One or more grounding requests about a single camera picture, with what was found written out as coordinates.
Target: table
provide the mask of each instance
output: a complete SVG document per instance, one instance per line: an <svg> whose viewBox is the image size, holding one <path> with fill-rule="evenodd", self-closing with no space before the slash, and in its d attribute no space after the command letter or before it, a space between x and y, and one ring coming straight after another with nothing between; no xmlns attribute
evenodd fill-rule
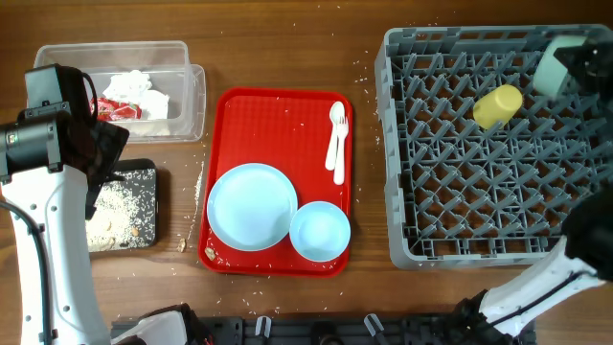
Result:
<svg viewBox="0 0 613 345"><path fill-rule="evenodd" d="M49 6L41 0L5 0L0 8L0 123L13 121L24 106L23 73L45 44L179 39L187 43L192 63L206 71L203 139L192 144L131 145L122 156L150 158L160 169L159 242L149 249L92 255L96 294L107 324L181 302L201 316L254 317L249 311L274 315L277 307L276 316L285 318L450 311L461 299L503 284L521 271L521 267L499 267L408 272L392 265L383 143L377 140L381 128L374 115L375 52L388 29L410 25L611 26L609 13L602 11L605 1L587 1L584 6L553 0L183 2L137 0L124 5L119 0L57 0ZM198 261L202 202L194 200L194 186L202 173L206 176L216 101L239 85L332 90L352 102L352 253L339 276L327 280L226 276L208 271ZM198 221L192 230L186 216L194 212ZM179 240L187 237L187 250L177 252ZM6 212L0 213L0 276L0 343L15 344L21 325L20 288ZM611 287L575 296L538 319L539 344L610 342L612 310Z"/></svg>

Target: plate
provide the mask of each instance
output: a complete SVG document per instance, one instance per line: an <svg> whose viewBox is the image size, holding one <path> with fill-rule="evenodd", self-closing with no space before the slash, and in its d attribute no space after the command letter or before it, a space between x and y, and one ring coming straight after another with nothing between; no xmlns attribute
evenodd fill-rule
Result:
<svg viewBox="0 0 613 345"><path fill-rule="evenodd" d="M213 186L207 218L226 245L258 251L287 235L297 209L296 191L282 172L250 163L231 169Z"/></svg>
<svg viewBox="0 0 613 345"><path fill-rule="evenodd" d="M325 201L314 201L301 207L289 227L294 249L316 263L336 259L349 245L351 235L345 213Z"/></svg>

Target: white fork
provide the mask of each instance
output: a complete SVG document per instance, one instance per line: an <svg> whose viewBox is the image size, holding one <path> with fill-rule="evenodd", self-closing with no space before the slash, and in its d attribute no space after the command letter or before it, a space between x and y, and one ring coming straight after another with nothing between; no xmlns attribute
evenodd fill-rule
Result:
<svg viewBox="0 0 613 345"><path fill-rule="evenodd" d="M338 150L336 152L336 165L334 166L334 183L342 185L345 182L345 139L349 134L349 119L341 118L336 125L336 135L338 135Z"/></svg>

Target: red wrapper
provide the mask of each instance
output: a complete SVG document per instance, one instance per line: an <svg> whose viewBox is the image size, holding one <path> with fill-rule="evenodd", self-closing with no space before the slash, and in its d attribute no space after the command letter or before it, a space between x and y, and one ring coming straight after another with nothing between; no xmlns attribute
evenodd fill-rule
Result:
<svg viewBox="0 0 613 345"><path fill-rule="evenodd" d="M98 102L98 120L100 121L139 120L143 112L134 103L115 102L104 97L98 97L96 102ZM89 105L93 113L94 100Z"/></svg>

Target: gray dish rack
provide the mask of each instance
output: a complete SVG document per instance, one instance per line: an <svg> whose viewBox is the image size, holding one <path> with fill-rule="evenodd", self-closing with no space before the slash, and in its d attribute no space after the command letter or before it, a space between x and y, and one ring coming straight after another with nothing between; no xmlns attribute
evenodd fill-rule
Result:
<svg viewBox="0 0 613 345"><path fill-rule="evenodd" d="M392 29L375 60L392 262L403 269L532 264L582 199L613 179L613 121L596 95L551 101L533 74L556 35L602 25ZM472 106L502 84L524 95L504 126Z"/></svg>

